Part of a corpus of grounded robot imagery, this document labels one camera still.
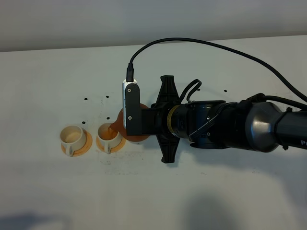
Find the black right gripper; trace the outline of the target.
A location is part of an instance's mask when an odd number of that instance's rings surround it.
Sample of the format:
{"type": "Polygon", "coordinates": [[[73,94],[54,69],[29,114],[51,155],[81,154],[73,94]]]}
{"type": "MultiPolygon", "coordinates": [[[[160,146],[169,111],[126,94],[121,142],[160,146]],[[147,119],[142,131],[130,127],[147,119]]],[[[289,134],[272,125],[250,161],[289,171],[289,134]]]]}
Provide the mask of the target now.
{"type": "Polygon", "coordinates": [[[142,134],[156,136],[162,152],[163,163],[174,163],[180,138],[171,127],[173,112],[181,105],[188,89],[178,95],[174,76],[160,77],[162,85],[156,102],[150,108],[142,109],[142,134]]]}

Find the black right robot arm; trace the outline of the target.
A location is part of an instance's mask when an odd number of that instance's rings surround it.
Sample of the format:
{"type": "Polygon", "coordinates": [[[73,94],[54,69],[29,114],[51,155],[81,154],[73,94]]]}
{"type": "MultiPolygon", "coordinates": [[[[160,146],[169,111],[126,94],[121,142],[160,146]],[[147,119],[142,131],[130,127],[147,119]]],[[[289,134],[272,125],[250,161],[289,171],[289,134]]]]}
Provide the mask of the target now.
{"type": "Polygon", "coordinates": [[[142,109],[142,133],[157,137],[163,163],[173,163],[179,141],[199,149],[236,148],[271,152],[278,146],[307,147],[307,107],[256,94],[240,102],[191,101],[194,80],[178,94],[173,76],[162,76],[157,100],[142,109]]]}

